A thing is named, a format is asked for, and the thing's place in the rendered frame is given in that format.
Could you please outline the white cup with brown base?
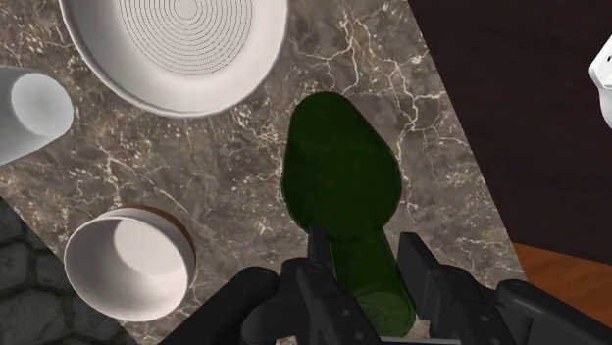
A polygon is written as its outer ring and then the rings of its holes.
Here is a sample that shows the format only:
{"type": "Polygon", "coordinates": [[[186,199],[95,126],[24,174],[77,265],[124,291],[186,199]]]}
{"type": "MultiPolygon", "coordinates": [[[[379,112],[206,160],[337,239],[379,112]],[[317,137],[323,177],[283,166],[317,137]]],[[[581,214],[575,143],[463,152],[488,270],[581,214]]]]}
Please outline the white cup with brown base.
{"type": "Polygon", "coordinates": [[[85,222],[64,251],[67,278],[101,314],[125,321],[162,318],[194,279],[196,254],[186,227],[166,211],[123,206],[85,222]]]}

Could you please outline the green glass bottle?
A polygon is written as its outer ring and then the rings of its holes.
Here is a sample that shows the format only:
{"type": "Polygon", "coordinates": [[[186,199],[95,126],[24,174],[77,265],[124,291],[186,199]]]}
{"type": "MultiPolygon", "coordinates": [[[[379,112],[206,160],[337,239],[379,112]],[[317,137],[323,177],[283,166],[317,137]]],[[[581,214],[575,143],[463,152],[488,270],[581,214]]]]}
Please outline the green glass bottle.
{"type": "Polygon", "coordinates": [[[392,150],[346,97],[321,91],[297,104],[283,158],[285,205],[304,231],[325,231],[336,281],[382,336],[402,337],[416,319],[383,231],[401,190],[392,150]]]}

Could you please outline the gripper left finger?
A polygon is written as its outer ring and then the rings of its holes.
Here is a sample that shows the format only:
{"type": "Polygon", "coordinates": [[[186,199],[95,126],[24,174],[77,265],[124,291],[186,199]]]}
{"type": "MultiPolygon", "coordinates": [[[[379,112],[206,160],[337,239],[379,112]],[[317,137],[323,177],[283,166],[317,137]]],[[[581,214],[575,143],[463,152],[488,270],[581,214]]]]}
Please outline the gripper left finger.
{"type": "Polygon", "coordinates": [[[382,345],[356,300],[332,272],[326,233],[313,228],[308,255],[282,263],[281,272],[238,272],[160,345],[382,345]]]}

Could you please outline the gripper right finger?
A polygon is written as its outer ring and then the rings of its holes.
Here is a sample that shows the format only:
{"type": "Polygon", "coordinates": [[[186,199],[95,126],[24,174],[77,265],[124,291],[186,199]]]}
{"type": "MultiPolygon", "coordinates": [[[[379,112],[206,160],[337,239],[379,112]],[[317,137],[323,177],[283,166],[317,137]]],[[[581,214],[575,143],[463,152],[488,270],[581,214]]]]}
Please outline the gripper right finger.
{"type": "Polygon", "coordinates": [[[461,345],[612,345],[612,328],[540,288],[506,279],[494,289],[441,264],[413,232],[400,234],[397,264],[430,336],[461,345]]]}

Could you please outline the large white bowl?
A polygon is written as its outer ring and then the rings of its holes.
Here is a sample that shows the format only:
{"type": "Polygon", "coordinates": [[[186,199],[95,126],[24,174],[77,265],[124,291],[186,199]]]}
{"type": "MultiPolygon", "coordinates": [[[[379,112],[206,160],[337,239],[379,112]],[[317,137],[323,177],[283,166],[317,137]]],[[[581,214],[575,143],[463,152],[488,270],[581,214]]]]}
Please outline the large white bowl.
{"type": "Polygon", "coordinates": [[[58,0],[77,51],[119,97],[191,119],[252,94],[281,54],[289,0],[58,0]]]}

